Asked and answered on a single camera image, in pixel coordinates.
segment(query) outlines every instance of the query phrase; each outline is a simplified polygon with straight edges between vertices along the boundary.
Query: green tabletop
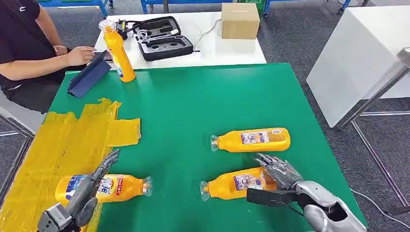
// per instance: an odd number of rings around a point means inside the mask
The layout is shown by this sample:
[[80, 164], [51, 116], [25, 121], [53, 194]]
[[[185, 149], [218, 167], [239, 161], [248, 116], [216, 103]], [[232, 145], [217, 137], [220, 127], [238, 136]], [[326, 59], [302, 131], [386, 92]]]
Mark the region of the green tabletop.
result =
[[151, 176], [151, 197], [103, 205], [99, 232], [303, 232], [311, 228], [287, 208], [246, 199], [201, 200], [199, 182], [256, 167], [252, 153], [212, 152], [209, 138], [233, 130], [285, 127], [291, 146], [270, 152], [307, 180], [340, 197], [366, 225], [289, 64], [148, 69], [122, 83], [106, 74], [83, 99], [67, 95], [67, 73], [50, 111], [73, 111], [100, 98], [122, 102], [119, 119], [141, 118], [142, 138], [122, 147], [110, 172]]

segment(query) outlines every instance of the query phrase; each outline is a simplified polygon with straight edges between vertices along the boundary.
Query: robotic hand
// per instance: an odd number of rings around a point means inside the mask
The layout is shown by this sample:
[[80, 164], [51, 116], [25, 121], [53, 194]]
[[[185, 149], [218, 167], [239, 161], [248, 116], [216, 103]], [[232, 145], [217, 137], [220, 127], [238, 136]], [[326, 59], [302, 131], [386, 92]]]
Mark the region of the robotic hand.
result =
[[[347, 205], [320, 184], [303, 180], [287, 161], [258, 153], [255, 160], [276, 181], [277, 191], [249, 188], [247, 201], [270, 207], [287, 206], [304, 216], [318, 232], [366, 232], [366, 227], [354, 216]], [[303, 213], [288, 205], [297, 202]]]
[[58, 203], [45, 210], [37, 224], [37, 232], [79, 232], [87, 225], [98, 203], [95, 194], [101, 180], [111, 164], [118, 160], [118, 154], [119, 150], [108, 154], [97, 169], [83, 179], [66, 208]]

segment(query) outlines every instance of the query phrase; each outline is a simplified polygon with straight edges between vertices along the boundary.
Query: white cable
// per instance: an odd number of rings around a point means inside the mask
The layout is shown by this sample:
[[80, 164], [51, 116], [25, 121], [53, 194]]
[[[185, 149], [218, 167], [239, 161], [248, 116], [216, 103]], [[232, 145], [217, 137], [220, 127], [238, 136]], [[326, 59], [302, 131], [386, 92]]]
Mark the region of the white cable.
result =
[[137, 38], [139, 43], [148, 41], [148, 32], [145, 29], [139, 30], [137, 32]]
[[372, 199], [370, 199], [368, 196], [366, 196], [366, 195], [364, 195], [364, 194], [362, 194], [362, 193], [359, 193], [359, 192], [357, 192], [357, 191], [355, 191], [355, 190], [353, 190], [353, 189], [350, 189], [350, 190], [351, 190], [352, 192], [354, 192], [354, 193], [356, 193], [356, 194], [359, 194], [360, 196], [365, 197], [366, 199], [368, 199], [368, 200], [369, 200], [370, 202], [372, 202], [373, 205], [375, 205], [375, 206], [377, 207], [377, 209], [378, 209], [383, 215], [385, 215], [386, 217], [388, 217], [388, 218], [390, 218], [391, 220], [396, 221], [396, 222], [398, 222], [398, 223], [402, 224], [403, 226], [405, 226], [405, 227], [407, 227], [407, 228], [410, 229], [410, 226], [407, 225], [406, 223], [404, 223], [404, 222], [402, 222], [402, 221], [400, 221], [400, 220], [397, 220], [397, 219], [394, 218], [394, 217], [391, 217], [391, 216], [385, 214], [385, 213], [380, 209], [380, 207], [379, 207]]
[[[173, 35], [177, 34], [178, 32], [179, 32], [178, 29], [174, 29], [170, 32], [171, 34], [159, 36], [159, 37], [156, 37], [155, 39], [162, 39], [162, 38], [165, 38], [165, 37], [173, 36]], [[150, 39], [150, 36], [148, 35], [147, 30], [145, 30], [145, 29], [141, 29], [141, 30], [137, 31], [136, 37], [138, 38], [139, 43], [149, 42], [149, 39]]]
[[222, 18], [220, 18], [220, 19], [218, 19], [217, 21], [215, 21], [214, 26], [213, 26], [211, 29], [209, 29], [207, 32], [201, 34], [201, 36], [199, 37], [199, 39], [196, 41], [195, 46], [193, 47], [193, 51], [195, 51], [196, 46], [198, 45], [199, 41], [201, 41], [202, 37], [203, 37], [204, 35], [210, 33], [210, 32], [216, 27], [217, 23], [218, 23], [219, 21], [221, 21], [221, 20], [222, 20]]

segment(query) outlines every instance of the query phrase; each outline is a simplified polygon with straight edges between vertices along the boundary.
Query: orange bottle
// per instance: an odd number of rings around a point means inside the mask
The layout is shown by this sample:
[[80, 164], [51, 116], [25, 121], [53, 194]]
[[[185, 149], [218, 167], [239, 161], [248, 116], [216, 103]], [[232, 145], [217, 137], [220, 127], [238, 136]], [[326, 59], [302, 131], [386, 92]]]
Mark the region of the orange bottle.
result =
[[[86, 175], [63, 177], [56, 188], [56, 200], [66, 205]], [[152, 179], [137, 179], [131, 175], [107, 174], [102, 178], [96, 197], [99, 203], [123, 202], [138, 195], [151, 196]]]
[[224, 200], [246, 197], [246, 189], [252, 187], [263, 190], [276, 190], [276, 182], [262, 167], [251, 168], [218, 176], [213, 181], [201, 181], [201, 198], [218, 197]]
[[229, 152], [284, 151], [291, 145], [291, 137], [285, 128], [235, 130], [222, 136], [211, 136], [211, 150]]
[[129, 82], [135, 79], [135, 73], [132, 69], [130, 60], [124, 50], [124, 41], [118, 34], [116, 24], [111, 20], [103, 20], [99, 28], [104, 33], [104, 40], [107, 44], [108, 51], [113, 57], [113, 63], [117, 68], [118, 75], [123, 82]]

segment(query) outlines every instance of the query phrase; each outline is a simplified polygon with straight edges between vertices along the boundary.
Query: green crate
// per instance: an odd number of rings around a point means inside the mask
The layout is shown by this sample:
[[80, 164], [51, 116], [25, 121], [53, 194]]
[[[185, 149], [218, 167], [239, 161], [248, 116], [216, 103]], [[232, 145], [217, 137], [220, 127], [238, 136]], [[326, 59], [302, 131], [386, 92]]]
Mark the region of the green crate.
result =
[[265, 1], [266, 0], [238, 0], [239, 3], [255, 3], [259, 14], [264, 12]]

